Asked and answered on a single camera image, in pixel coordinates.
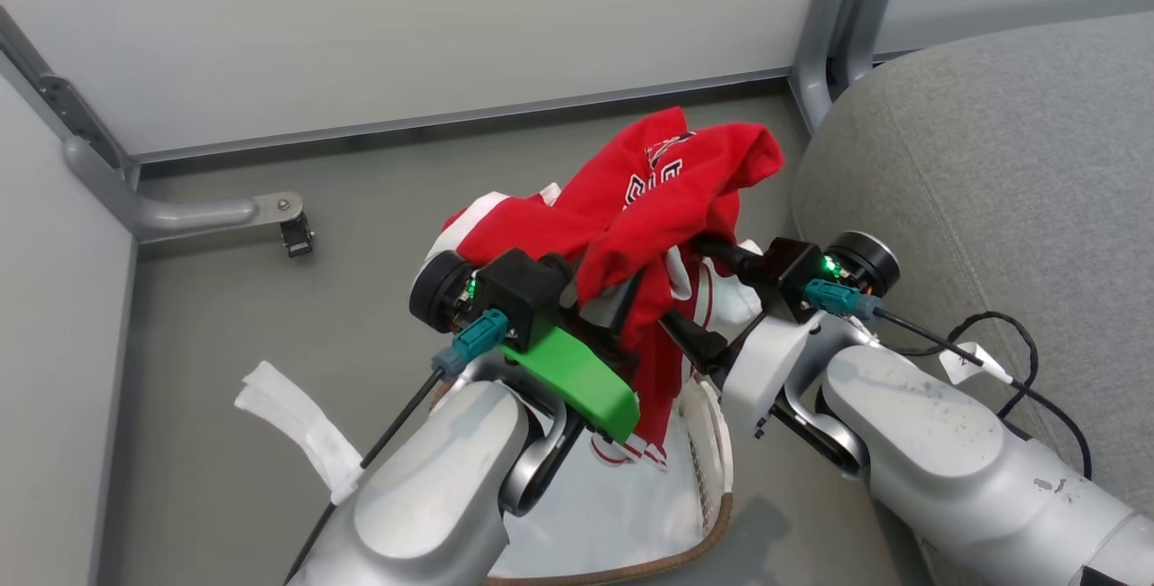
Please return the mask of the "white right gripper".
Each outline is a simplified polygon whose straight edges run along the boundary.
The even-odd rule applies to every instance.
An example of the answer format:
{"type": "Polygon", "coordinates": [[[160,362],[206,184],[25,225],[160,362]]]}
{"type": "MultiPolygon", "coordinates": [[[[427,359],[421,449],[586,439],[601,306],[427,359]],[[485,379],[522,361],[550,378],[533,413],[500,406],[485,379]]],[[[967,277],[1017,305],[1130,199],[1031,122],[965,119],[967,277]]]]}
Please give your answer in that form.
{"type": "MultiPolygon", "coordinates": [[[[718,270],[745,286],[765,286],[769,275],[762,253],[750,251],[724,238],[700,235],[691,240],[694,251],[713,261],[718,270]]],[[[779,396],[799,397],[810,386],[824,365],[819,360],[823,316],[796,324],[775,316],[762,316],[747,328],[737,356],[724,335],[706,330],[681,311],[661,316],[660,325],[682,355],[700,375],[727,373],[720,406],[733,435],[754,435],[762,429],[779,396]]]]}

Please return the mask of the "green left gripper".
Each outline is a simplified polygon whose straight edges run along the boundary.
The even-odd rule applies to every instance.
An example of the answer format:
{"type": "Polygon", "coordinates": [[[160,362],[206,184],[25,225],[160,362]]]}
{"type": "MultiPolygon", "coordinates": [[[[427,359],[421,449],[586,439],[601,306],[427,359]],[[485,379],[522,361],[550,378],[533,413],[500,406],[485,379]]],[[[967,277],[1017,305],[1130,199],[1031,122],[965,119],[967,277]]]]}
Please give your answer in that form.
{"type": "MultiPolygon", "coordinates": [[[[590,302],[590,322],[610,339],[621,340],[644,272],[610,286],[590,302]]],[[[565,406],[572,407],[610,441],[625,443],[640,420],[636,396],[625,380],[610,369],[585,343],[563,326],[544,322],[524,335],[510,320],[499,320],[504,335],[501,350],[522,365],[565,406]]]]}

